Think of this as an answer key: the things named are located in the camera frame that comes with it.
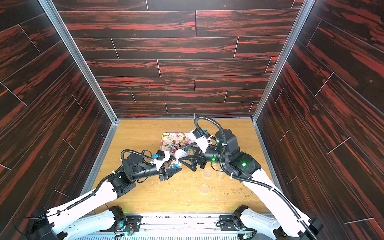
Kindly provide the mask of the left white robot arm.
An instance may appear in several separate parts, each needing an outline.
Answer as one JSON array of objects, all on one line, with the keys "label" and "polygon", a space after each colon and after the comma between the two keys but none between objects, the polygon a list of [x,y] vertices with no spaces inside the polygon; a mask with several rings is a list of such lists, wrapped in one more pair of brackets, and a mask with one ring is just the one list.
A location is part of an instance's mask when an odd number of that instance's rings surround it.
[{"label": "left white robot arm", "polygon": [[166,181],[180,172],[180,168],[166,169],[165,163],[171,160],[168,151],[158,151],[147,156],[133,150],[121,152],[121,166],[104,177],[95,189],[72,201],[49,210],[39,209],[32,215],[28,240],[75,240],[88,234],[113,229],[126,229],[124,211],[114,206],[93,216],[86,214],[114,201],[136,187],[139,180],[159,176]]}]

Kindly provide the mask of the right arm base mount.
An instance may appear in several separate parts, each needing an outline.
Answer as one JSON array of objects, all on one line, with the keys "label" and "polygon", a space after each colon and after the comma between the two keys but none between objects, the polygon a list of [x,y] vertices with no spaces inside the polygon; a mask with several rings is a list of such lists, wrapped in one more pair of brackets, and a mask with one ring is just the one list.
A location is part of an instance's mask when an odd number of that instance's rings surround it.
[{"label": "right arm base mount", "polygon": [[219,221],[216,222],[216,227],[220,228],[222,232],[225,231],[246,231],[246,233],[237,234],[239,240],[252,240],[257,234],[258,231],[255,229],[251,229],[246,227],[241,219],[241,214],[249,209],[246,205],[239,206],[231,215],[220,215]]}]

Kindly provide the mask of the clear plastic jar lid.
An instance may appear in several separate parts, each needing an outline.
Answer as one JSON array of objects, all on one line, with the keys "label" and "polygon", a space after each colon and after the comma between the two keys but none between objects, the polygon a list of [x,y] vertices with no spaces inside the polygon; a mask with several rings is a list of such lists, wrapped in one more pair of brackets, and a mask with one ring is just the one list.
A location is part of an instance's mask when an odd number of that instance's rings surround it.
[{"label": "clear plastic jar lid", "polygon": [[210,179],[213,173],[210,169],[204,169],[202,174],[205,178]]}]

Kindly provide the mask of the white patterned jar lid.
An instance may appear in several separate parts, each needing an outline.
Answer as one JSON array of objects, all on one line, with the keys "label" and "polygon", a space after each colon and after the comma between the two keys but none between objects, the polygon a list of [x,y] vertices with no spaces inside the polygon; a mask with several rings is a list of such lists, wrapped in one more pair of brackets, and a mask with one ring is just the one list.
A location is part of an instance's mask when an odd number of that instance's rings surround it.
[{"label": "white patterned jar lid", "polygon": [[176,150],[174,155],[176,161],[178,161],[181,158],[185,158],[187,156],[188,156],[187,152],[181,149]]}]

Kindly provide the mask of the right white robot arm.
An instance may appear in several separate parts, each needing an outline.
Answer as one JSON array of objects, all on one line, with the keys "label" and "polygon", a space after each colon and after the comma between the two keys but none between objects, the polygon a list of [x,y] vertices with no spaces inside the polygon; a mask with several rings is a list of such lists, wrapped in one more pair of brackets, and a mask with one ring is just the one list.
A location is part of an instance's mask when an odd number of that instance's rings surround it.
[{"label": "right white robot arm", "polygon": [[232,214],[234,227],[239,231],[252,229],[271,240],[317,240],[323,228],[320,220],[311,219],[300,211],[275,186],[261,165],[249,154],[240,150],[237,137],[231,130],[218,131],[206,138],[197,130],[189,134],[189,148],[193,155],[177,150],[175,160],[192,171],[204,168],[206,163],[217,163],[231,179],[243,183],[270,210],[272,217],[241,205]]}]

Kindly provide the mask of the clear candy jar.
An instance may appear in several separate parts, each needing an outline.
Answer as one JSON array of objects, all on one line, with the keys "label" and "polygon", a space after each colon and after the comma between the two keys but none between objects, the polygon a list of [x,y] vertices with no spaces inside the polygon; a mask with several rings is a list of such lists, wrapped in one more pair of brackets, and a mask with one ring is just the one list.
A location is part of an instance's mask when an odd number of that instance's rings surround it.
[{"label": "clear candy jar", "polygon": [[219,180],[223,180],[224,179],[224,177],[225,177],[225,173],[223,172],[223,171],[218,171],[218,172],[216,172],[216,177],[217,177],[217,179],[219,179]]}]

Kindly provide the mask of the candy jar with lid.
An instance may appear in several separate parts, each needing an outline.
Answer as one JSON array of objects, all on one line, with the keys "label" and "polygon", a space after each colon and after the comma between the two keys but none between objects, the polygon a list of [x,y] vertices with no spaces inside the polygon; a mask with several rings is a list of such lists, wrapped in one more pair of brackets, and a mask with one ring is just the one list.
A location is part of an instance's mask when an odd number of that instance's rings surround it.
[{"label": "candy jar with lid", "polygon": [[169,169],[179,169],[181,168],[182,164],[179,163],[178,161],[174,160],[174,165],[173,166],[168,166]]}]

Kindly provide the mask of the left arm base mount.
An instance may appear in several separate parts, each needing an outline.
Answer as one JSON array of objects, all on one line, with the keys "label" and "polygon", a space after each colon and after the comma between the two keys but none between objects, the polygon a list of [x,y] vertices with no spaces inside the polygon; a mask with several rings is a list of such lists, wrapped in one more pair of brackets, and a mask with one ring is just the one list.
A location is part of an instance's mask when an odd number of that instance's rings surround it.
[{"label": "left arm base mount", "polygon": [[107,232],[113,232],[116,238],[131,236],[134,232],[140,230],[142,216],[126,215],[119,206],[110,207],[108,210],[113,214],[114,223],[107,229]]}]

